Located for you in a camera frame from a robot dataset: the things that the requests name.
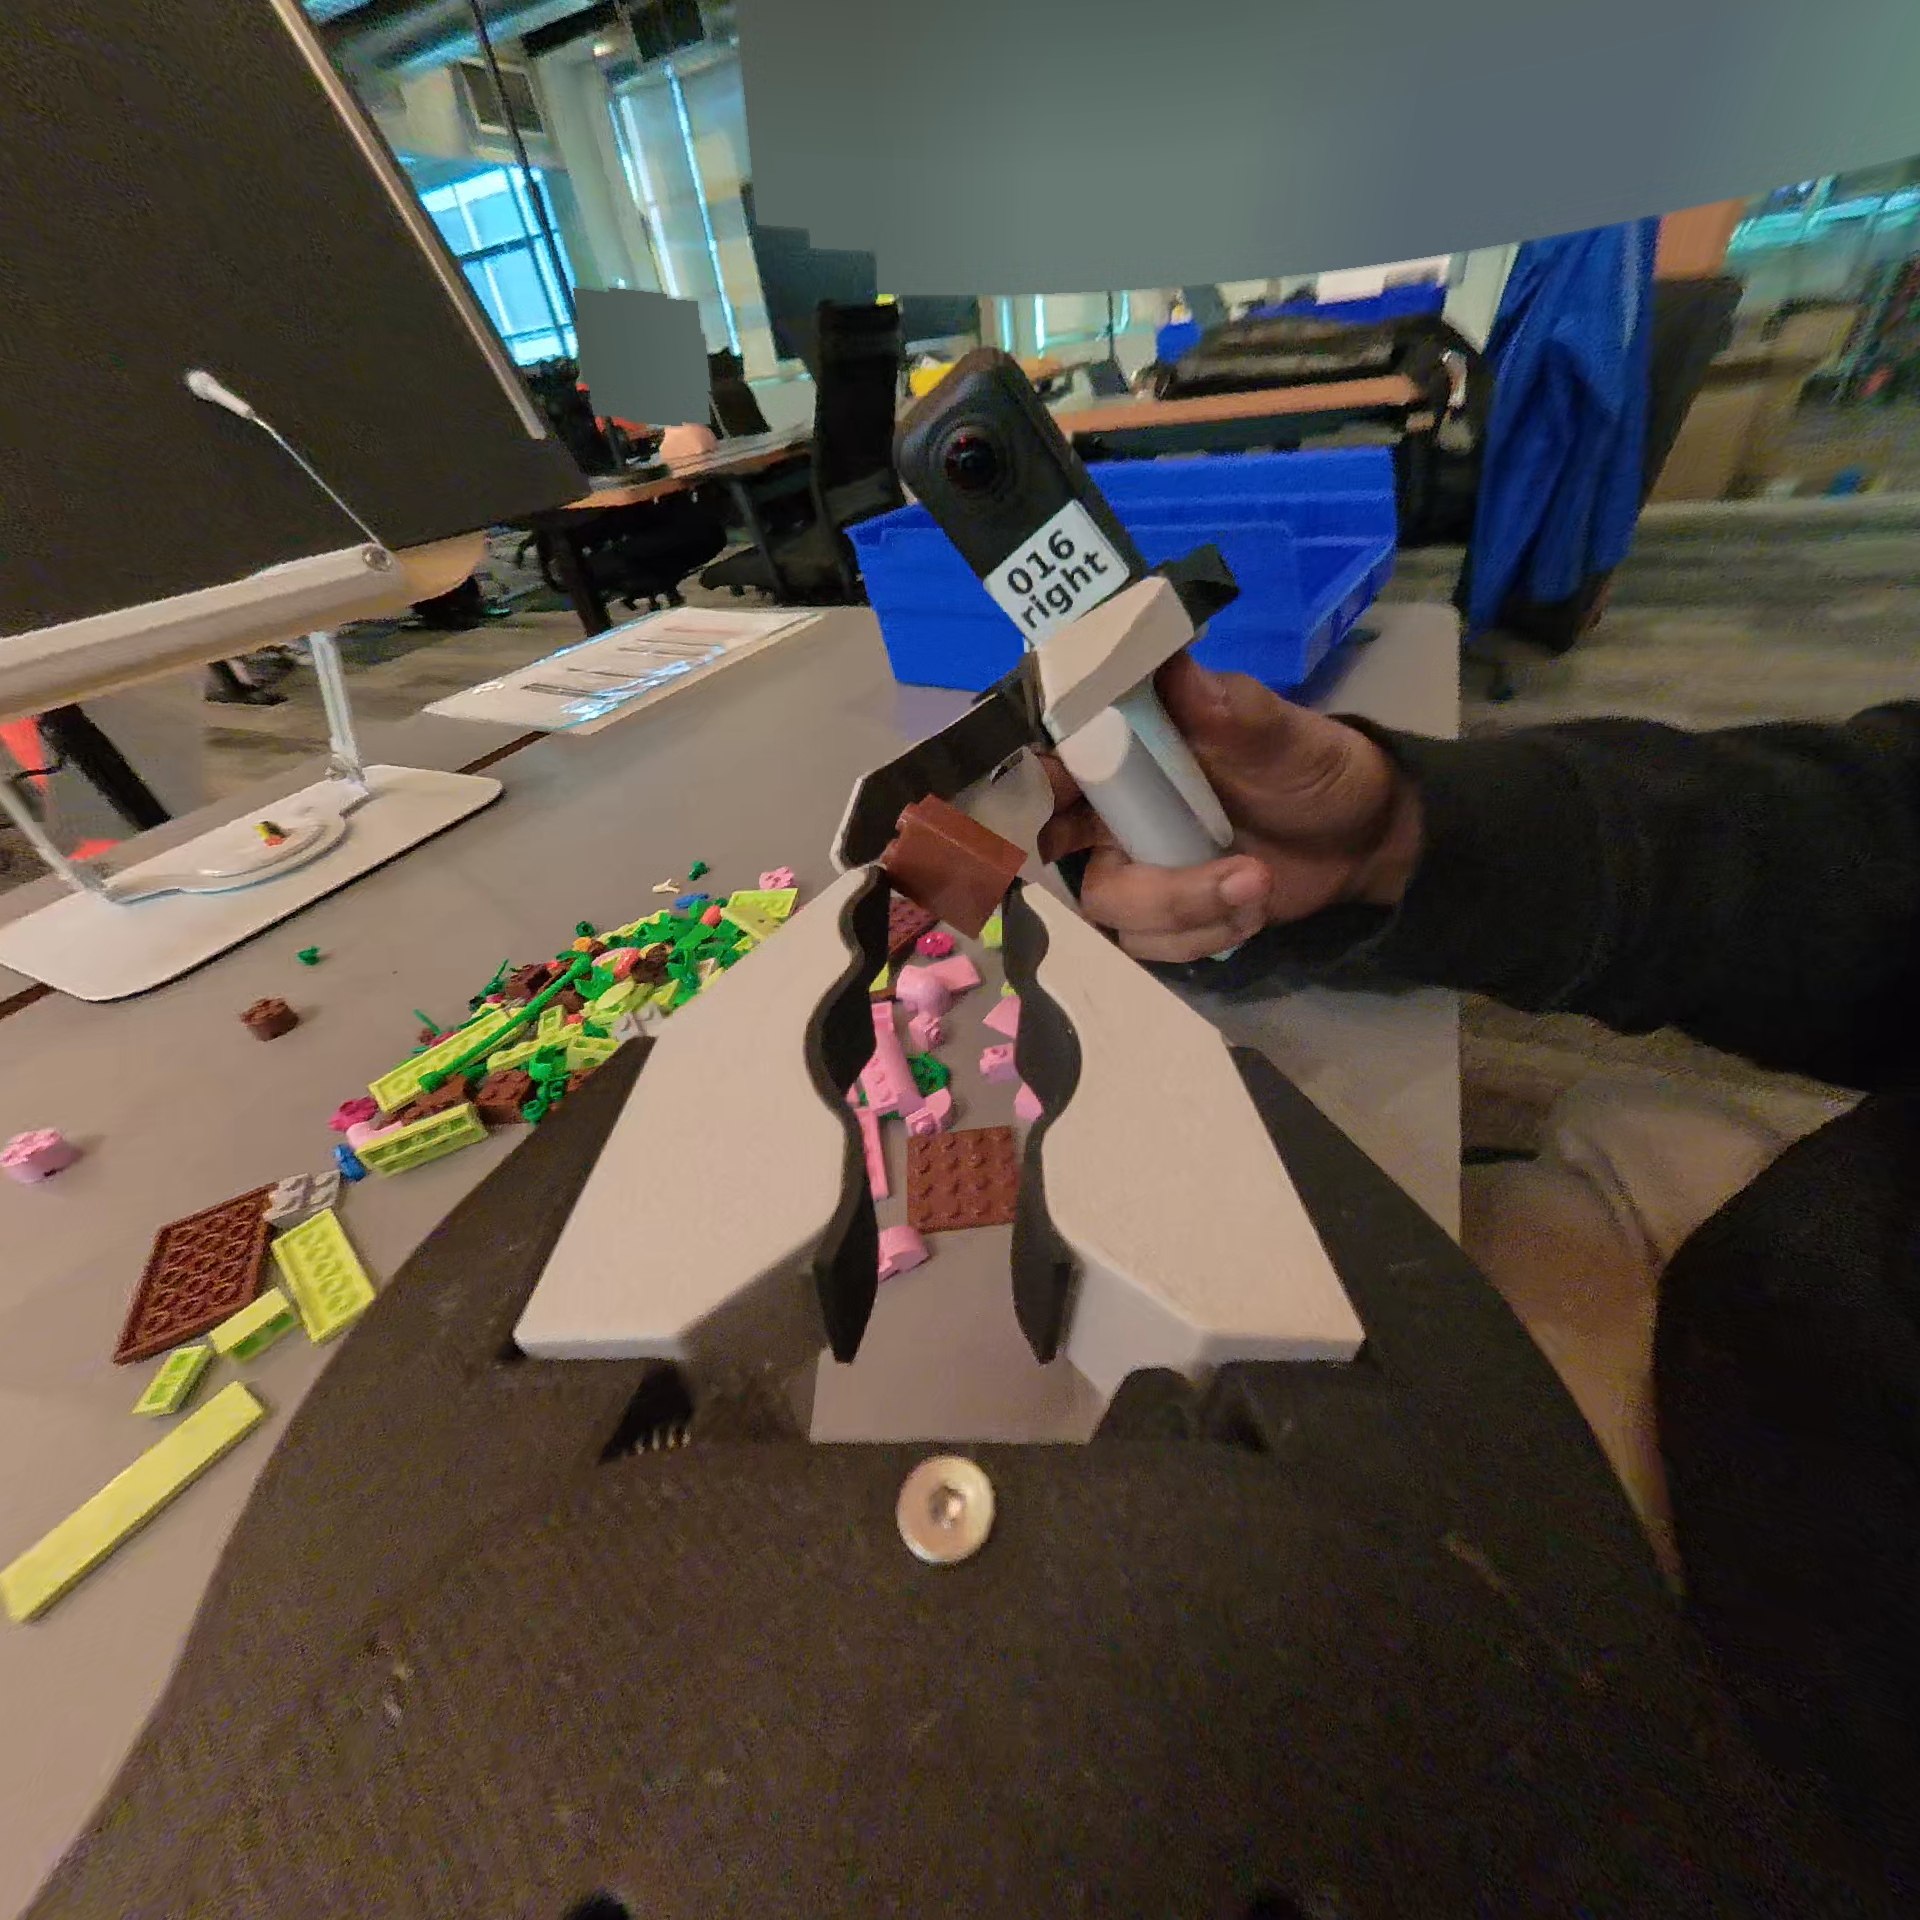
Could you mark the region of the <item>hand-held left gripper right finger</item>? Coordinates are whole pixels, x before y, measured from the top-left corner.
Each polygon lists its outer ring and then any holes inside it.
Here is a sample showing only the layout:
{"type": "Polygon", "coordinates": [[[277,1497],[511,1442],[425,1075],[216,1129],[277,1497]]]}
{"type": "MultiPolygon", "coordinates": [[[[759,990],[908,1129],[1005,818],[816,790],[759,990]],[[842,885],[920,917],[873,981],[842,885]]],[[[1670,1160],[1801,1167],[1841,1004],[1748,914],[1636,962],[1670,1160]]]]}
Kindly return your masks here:
{"type": "Polygon", "coordinates": [[[1003,962],[1029,1096],[1010,1277],[1033,1357],[1103,1397],[1141,1370],[1351,1362],[1355,1309],[1217,1027],[1020,882],[1003,962]]]}

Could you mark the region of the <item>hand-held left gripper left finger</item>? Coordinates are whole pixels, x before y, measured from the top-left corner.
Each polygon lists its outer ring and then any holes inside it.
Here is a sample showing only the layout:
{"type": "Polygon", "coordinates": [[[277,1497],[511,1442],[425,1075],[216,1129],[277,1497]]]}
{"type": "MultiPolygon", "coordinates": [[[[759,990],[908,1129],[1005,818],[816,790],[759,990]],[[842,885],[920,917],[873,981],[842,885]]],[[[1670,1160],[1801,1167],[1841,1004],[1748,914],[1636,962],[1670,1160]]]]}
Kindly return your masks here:
{"type": "Polygon", "coordinates": [[[878,1220],[848,1092],[875,1055],[889,910],[881,868],[852,868],[665,1023],[520,1309],[520,1353],[858,1353],[878,1220]]]}

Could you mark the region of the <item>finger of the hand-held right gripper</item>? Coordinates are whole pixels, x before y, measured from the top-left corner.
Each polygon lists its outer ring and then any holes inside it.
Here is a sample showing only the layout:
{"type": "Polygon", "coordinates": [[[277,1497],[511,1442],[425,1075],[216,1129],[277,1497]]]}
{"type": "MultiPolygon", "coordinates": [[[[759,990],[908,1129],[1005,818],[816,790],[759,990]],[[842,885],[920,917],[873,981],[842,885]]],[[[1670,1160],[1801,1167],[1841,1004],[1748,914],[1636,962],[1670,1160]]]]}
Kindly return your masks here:
{"type": "Polygon", "coordinates": [[[924,797],[959,809],[959,793],[1010,758],[1034,758],[1042,745],[1038,710],[1026,694],[983,694],[940,731],[866,771],[846,797],[829,844],[833,871],[843,876],[881,859],[902,806],[924,797]]]}
{"type": "Polygon", "coordinates": [[[976,855],[967,859],[963,886],[968,903],[997,903],[1014,881],[1038,871],[1038,838],[1053,812],[1047,766],[1044,758],[1010,758],[959,793],[959,812],[1019,851],[1014,864],[1010,855],[992,862],[976,855]]]}

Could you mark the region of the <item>brown toy brick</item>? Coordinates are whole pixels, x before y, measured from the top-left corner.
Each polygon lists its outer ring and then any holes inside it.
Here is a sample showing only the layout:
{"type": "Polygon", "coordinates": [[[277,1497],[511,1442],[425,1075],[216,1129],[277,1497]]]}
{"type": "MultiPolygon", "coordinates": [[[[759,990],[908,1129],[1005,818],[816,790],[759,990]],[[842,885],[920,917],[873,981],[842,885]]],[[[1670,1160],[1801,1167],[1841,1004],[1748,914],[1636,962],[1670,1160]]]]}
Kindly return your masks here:
{"type": "Polygon", "coordinates": [[[898,897],[935,922],[979,936],[1020,876],[1026,851],[930,794],[900,809],[880,866],[898,897]]]}

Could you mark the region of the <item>person's right forearm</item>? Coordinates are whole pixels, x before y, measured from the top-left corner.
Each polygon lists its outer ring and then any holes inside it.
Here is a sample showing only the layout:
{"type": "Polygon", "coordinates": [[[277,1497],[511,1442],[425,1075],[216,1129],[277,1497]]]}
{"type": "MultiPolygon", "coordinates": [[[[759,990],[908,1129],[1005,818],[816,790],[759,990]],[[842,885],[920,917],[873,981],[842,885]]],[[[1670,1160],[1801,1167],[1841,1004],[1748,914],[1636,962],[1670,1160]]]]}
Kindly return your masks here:
{"type": "Polygon", "coordinates": [[[1420,843],[1393,902],[1316,925],[1340,958],[1914,1101],[1914,704],[1380,743],[1420,843]]]}

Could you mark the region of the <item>person's right hand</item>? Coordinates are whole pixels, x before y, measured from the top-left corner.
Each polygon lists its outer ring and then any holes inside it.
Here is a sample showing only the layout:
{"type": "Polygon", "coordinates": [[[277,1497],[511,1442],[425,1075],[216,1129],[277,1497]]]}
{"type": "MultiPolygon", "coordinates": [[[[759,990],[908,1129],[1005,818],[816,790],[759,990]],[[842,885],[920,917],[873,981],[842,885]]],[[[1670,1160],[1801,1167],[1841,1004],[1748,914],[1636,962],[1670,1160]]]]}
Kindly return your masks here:
{"type": "Polygon", "coordinates": [[[1080,910],[1124,952],[1185,964],[1268,927],[1334,908],[1393,908],[1420,857],[1420,794],[1381,745],[1336,718],[1286,704],[1250,676],[1211,674],[1188,654],[1156,688],[1234,826],[1221,857],[1154,868],[1121,851],[1053,760],[1042,862],[1078,862],[1080,910]]]}

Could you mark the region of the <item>black office chair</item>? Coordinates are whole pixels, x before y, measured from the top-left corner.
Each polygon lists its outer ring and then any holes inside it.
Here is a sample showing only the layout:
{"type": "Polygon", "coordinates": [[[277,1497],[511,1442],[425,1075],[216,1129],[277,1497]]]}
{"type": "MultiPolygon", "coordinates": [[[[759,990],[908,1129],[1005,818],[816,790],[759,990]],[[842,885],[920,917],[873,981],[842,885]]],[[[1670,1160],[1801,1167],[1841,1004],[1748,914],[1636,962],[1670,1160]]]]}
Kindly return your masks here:
{"type": "Polygon", "coordinates": [[[848,531],[902,504],[893,467],[900,307],[819,303],[810,346],[807,515],[796,531],[770,534],[750,493],[733,484],[750,546],[697,575],[709,592],[763,592],[788,606],[866,605],[848,531]]]}

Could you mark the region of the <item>pile of colourful toy bricks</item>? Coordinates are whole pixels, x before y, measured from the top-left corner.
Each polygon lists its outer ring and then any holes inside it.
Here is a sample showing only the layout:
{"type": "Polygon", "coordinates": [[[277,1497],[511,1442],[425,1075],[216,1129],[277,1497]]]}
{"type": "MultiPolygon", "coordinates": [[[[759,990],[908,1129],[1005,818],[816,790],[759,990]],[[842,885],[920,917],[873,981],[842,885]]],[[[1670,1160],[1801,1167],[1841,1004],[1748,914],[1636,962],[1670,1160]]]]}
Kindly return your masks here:
{"type": "MultiPolygon", "coordinates": [[[[466,1004],[459,1027],[425,1027],[405,1068],[396,1068],[329,1118],[333,1167],[341,1185],[368,1179],[350,1147],[366,1132],[468,1101],[487,1129],[533,1125],[557,1108],[615,1042],[649,1037],[746,956],[762,948],[796,910],[802,890],[788,866],[754,886],[711,893],[705,862],[656,885],[662,908],[628,925],[578,925],[565,950],[531,964],[500,964],[466,1004]]],[[[854,1081],[848,1105],[878,1204],[892,1193],[885,1120],[912,1136],[953,1120],[951,1068],[940,1061],[955,1003],[981,985],[972,952],[909,902],[893,902],[887,964],[871,984],[875,1028],[898,1048],[909,1074],[906,1100],[892,1100],[885,1055],[854,1081]]]]}

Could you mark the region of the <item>small brown square plate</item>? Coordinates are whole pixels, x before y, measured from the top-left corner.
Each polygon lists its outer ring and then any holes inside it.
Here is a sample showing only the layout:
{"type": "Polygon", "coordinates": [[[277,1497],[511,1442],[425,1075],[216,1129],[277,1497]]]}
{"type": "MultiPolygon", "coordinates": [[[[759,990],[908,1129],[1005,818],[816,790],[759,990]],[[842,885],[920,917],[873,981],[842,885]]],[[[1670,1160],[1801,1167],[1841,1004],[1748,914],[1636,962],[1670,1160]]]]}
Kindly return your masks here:
{"type": "Polygon", "coordinates": [[[922,1237],[1012,1225],[1019,1213],[1019,1136],[1010,1125],[906,1142],[906,1223],[922,1237]]]}

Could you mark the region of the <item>blue plastic bin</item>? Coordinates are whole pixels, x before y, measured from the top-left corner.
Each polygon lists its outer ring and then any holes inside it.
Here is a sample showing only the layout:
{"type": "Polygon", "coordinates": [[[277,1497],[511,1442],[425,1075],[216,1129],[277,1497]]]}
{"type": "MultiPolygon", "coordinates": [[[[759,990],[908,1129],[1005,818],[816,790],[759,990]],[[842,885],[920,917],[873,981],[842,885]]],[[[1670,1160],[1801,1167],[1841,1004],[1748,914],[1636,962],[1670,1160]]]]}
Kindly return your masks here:
{"type": "MultiPolygon", "coordinates": [[[[1092,478],[1145,562],[1220,550],[1237,592],[1193,656],[1279,694],[1314,676],[1393,572],[1386,449],[1095,462],[1092,478]]],[[[920,504],[858,521],[848,540],[900,684],[979,694],[1017,664],[1014,622],[920,504]]]]}

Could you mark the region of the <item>black bag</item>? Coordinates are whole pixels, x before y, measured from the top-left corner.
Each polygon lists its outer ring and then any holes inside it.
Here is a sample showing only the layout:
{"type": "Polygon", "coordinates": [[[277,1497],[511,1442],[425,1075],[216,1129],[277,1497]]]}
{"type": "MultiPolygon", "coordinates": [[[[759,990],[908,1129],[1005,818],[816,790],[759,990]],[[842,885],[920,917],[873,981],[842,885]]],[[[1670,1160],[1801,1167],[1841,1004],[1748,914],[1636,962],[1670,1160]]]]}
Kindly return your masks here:
{"type": "Polygon", "coordinates": [[[1329,309],[1243,316],[1202,331],[1164,364],[1159,398],[1221,397],[1402,377],[1433,411],[1479,411],[1493,380],[1479,350],[1438,309],[1341,319],[1329,309]]]}

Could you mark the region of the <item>lime green flat tile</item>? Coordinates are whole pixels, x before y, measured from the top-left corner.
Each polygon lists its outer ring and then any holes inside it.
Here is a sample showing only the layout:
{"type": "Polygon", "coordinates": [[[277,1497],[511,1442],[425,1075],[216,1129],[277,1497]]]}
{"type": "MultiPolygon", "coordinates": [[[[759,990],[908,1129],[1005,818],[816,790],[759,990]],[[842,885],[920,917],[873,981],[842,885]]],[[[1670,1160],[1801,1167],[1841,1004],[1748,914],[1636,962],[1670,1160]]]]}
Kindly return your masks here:
{"type": "Polygon", "coordinates": [[[346,1333],[376,1300],[375,1284],[333,1207],[281,1232],[270,1256],[303,1336],[319,1346],[346,1333]]]}

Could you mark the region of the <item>brown studded plate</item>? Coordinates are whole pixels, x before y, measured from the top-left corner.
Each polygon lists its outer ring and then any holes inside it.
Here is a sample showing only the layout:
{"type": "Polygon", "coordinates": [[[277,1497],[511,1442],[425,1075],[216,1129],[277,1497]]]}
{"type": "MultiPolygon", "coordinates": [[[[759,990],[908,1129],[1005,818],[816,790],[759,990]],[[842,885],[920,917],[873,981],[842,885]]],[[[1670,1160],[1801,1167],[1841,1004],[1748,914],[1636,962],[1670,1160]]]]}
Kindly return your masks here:
{"type": "Polygon", "coordinates": [[[264,1289],[268,1207],[276,1187],[254,1187],[156,1232],[110,1362],[162,1357],[228,1317],[264,1289]]]}

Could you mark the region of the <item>blue jacket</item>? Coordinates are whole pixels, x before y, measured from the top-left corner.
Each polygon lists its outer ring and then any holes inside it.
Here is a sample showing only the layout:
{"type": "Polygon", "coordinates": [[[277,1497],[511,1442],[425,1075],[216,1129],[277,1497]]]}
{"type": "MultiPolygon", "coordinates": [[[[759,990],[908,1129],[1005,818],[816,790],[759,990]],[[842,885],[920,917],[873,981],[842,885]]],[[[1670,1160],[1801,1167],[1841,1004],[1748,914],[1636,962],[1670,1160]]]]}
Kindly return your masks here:
{"type": "Polygon", "coordinates": [[[1526,240],[1486,364],[1476,513],[1459,575],[1466,638],[1507,612],[1575,605],[1634,535],[1658,219],[1526,240]]]}

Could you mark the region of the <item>narrow lime green plate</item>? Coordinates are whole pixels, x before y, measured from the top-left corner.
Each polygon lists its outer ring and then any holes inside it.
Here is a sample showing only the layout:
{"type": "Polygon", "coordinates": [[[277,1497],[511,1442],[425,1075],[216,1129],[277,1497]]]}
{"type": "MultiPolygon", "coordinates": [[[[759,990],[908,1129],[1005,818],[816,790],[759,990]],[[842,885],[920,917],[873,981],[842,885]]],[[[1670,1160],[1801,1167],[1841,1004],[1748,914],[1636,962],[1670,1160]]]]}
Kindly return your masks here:
{"type": "Polygon", "coordinates": [[[91,1494],[50,1533],[5,1565],[7,1620],[25,1625],[40,1618],[236,1451],[266,1417],[268,1405],[247,1384],[233,1382],[216,1391],[138,1453],[99,1494],[91,1494]]]}

